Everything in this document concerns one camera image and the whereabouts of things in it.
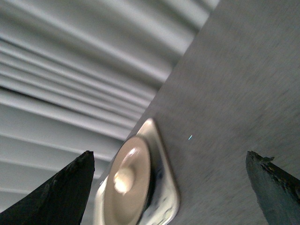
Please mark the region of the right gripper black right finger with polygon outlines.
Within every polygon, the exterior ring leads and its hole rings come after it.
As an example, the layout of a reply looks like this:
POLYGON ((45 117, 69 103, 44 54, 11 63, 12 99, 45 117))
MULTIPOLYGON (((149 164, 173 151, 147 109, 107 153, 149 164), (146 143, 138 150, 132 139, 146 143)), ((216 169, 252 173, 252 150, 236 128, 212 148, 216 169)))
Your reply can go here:
POLYGON ((273 157, 247 152, 246 170, 269 225, 300 223, 300 180, 272 163, 273 157))

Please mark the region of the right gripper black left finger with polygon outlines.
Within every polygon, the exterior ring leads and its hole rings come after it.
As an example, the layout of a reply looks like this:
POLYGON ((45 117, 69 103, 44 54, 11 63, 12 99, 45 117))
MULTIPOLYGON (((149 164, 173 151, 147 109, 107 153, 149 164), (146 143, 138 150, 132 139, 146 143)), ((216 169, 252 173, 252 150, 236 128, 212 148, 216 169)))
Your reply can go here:
POLYGON ((95 171, 86 151, 23 199, 0 214, 2 225, 79 225, 95 171))

